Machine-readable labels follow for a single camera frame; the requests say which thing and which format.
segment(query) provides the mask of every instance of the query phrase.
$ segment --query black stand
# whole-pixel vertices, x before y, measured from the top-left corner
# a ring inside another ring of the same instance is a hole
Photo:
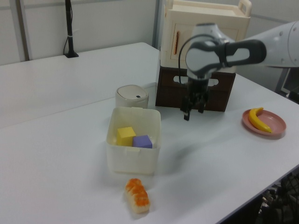
[[[67,58],[79,57],[79,55],[74,51],[73,45],[73,31],[71,27],[71,0],[65,0],[65,11],[66,11],[66,24],[67,24],[67,35],[69,42],[69,52],[65,54]]]

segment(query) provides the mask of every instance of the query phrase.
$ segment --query toy block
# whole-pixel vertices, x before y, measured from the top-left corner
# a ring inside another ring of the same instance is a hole
[[[116,143],[118,146],[132,146],[133,137],[136,134],[132,127],[123,127],[117,129]]]
[[[133,138],[133,147],[153,148],[153,144],[148,135],[135,136]]]

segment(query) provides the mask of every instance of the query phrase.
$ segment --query banana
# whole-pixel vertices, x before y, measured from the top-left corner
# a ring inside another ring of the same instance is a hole
[[[249,111],[249,115],[248,115],[249,121],[258,130],[272,133],[271,128],[268,125],[266,125],[264,122],[262,122],[256,115],[257,113],[259,113],[262,110],[263,110],[262,107],[251,109]]]

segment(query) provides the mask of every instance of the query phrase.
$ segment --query translucent plastic bin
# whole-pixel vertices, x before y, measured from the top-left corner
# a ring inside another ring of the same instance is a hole
[[[137,136],[148,135],[153,148],[124,147],[116,144],[118,128],[131,126]],[[152,174],[156,170],[161,147],[160,112],[137,107],[116,107],[109,123],[106,150],[112,171]]]

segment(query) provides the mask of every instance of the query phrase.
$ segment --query pink plate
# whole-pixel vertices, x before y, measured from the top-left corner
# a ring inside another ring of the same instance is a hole
[[[264,134],[264,135],[279,135],[285,131],[285,129],[286,129],[285,121],[278,115],[276,115],[270,111],[265,111],[265,110],[262,110],[261,112],[259,112],[257,116],[262,122],[264,122],[271,128],[272,133],[263,132],[263,131],[256,129],[248,119],[249,111],[250,110],[247,110],[243,113],[242,119],[243,119],[244,124],[252,131],[259,133],[259,134]]]

